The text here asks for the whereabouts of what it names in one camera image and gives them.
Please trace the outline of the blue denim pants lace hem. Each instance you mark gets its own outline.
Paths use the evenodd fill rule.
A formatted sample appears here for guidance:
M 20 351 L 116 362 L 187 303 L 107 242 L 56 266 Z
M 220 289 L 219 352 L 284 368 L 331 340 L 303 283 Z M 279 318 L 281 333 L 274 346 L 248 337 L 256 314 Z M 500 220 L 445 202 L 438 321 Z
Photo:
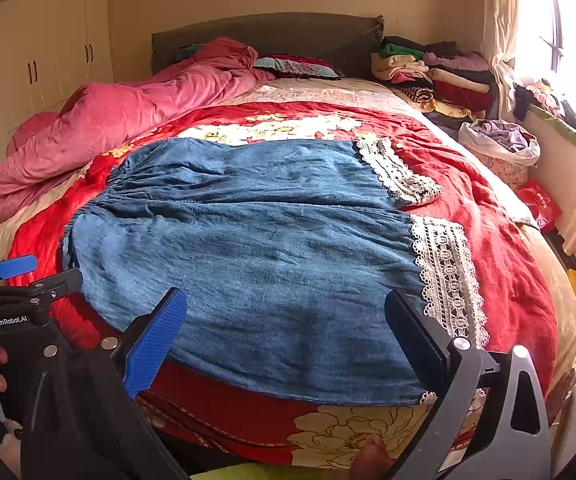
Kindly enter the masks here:
M 385 321 L 391 290 L 488 343 L 464 229 L 415 214 L 440 194 L 384 139 L 173 138 L 112 171 L 61 258 L 117 330 L 181 289 L 171 353 L 199 373 L 315 404 L 410 404 L 425 387 Z

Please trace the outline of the pink quilt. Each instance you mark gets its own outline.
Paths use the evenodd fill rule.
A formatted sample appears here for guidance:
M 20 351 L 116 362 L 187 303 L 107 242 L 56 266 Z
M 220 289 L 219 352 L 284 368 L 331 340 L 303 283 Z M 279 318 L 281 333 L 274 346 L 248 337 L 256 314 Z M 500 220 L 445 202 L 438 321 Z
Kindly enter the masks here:
M 253 48 L 219 37 L 148 79 L 89 82 L 59 112 L 27 119 L 12 134 L 0 163 L 0 223 L 96 156 L 273 80 L 256 61 Z

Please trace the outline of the red floral blanket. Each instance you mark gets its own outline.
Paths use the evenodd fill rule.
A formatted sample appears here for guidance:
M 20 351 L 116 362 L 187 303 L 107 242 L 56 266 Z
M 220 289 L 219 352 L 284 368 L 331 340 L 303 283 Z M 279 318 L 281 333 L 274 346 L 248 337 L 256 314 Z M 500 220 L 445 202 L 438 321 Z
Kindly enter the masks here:
M 132 153 L 173 138 L 227 145 L 292 139 L 389 141 L 416 174 L 442 188 L 415 214 L 462 226 L 486 317 L 487 350 L 515 344 L 530 349 L 540 383 L 550 385 L 556 362 L 557 321 L 547 282 L 519 228 L 497 202 L 487 180 L 466 156 L 440 142 L 416 119 L 401 114 L 320 102 L 255 102 L 196 110 L 148 136 L 97 156 L 86 176 L 52 206 L 23 223 L 11 246 L 15 256 L 38 258 L 37 276 L 66 270 L 64 231 L 76 211 L 107 186 Z M 117 330 L 79 294 L 60 300 L 53 319 L 64 335 L 89 347 Z M 140 398 L 154 426 L 176 441 L 217 455 L 279 465 L 344 469 L 372 434 L 391 455 L 402 452 L 431 406 L 430 391 L 404 405 L 323 405 L 257 393 L 197 372 L 169 352 L 152 387 Z

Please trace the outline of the red box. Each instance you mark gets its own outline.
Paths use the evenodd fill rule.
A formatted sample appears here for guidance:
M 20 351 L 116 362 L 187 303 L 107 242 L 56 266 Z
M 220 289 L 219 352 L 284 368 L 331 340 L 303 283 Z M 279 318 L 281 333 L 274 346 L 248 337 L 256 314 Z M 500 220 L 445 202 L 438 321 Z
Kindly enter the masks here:
M 516 190 L 516 196 L 530 209 L 538 229 L 548 233 L 556 227 L 562 210 L 553 197 L 536 181 L 528 181 Z

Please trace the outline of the white bag with purple clothes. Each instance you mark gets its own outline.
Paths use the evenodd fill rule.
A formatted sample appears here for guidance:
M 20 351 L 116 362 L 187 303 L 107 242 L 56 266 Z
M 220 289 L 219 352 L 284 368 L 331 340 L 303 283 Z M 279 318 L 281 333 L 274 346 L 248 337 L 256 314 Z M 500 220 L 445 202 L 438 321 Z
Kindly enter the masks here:
M 458 142 L 514 190 L 527 184 L 528 170 L 540 157 L 536 136 L 504 120 L 464 122 L 458 131 Z

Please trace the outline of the cream wardrobe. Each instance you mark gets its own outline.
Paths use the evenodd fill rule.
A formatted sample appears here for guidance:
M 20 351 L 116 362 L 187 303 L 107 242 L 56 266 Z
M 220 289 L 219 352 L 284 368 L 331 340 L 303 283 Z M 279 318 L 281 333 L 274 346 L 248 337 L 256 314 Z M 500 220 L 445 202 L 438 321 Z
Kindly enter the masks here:
M 0 162 L 26 119 L 113 79 L 108 0 L 0 0 Z

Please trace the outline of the white bedside cabinet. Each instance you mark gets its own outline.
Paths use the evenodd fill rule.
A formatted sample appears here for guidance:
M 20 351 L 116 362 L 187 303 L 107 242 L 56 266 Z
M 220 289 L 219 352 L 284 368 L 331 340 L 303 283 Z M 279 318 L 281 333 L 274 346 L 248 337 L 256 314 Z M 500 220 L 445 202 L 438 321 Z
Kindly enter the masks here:
M 538 161 L 528 174 L 557 203 L 561 217 L 567 216 L 576 205 L 576 129 L 551 114 L 532 90 L 521 86 L 514 90 L 514 117 L 540 147 Z

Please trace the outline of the stack of folded clothes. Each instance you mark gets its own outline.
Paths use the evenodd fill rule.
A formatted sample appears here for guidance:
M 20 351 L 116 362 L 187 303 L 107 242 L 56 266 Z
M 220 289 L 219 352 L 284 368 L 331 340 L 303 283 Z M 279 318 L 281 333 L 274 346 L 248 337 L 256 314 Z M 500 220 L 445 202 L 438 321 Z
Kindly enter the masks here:
M 495 76 L 483 56 L 453 42 L 415 44 L 386 36 L 371 55 L 376 80 L 423 114 L 483 119 L 497 102 Z

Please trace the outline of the floral pillow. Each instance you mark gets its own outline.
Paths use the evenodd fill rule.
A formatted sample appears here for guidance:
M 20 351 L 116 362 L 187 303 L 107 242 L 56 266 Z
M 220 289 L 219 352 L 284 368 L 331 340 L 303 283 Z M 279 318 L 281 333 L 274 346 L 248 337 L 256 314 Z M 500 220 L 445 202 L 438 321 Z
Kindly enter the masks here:
M 344 77 L 341 70 L 337 70 L 330 63 L 307 56 L 271 54 L 258 58 L 253 66 L 267 70 L 277 77 L 326 80 L 339 80 Z

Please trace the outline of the dark bed headboard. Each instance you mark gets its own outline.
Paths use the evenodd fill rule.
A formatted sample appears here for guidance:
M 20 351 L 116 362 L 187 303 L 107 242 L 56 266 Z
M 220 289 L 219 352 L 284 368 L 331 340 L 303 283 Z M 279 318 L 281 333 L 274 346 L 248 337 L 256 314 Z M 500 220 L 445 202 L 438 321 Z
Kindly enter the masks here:
M 179 48 L 228 37 L 253 47 L 259 55 L 289 54 L 319 58 L 346 77 L 371 77 L 370 56 L 380 48 L 384 17 L 281 12 L 221 18 L 151 35 L 150 69 L 173 64 Z

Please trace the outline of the cream curtain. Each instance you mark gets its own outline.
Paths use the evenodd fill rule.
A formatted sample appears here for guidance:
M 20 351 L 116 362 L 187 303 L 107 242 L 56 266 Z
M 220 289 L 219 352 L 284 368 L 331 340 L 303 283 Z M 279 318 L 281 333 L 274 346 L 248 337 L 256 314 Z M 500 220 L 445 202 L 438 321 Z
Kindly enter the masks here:
M 514 107 L 519 0 L 484 0 L 482 54 L 498 89 L 498 117 L 510 120 Z

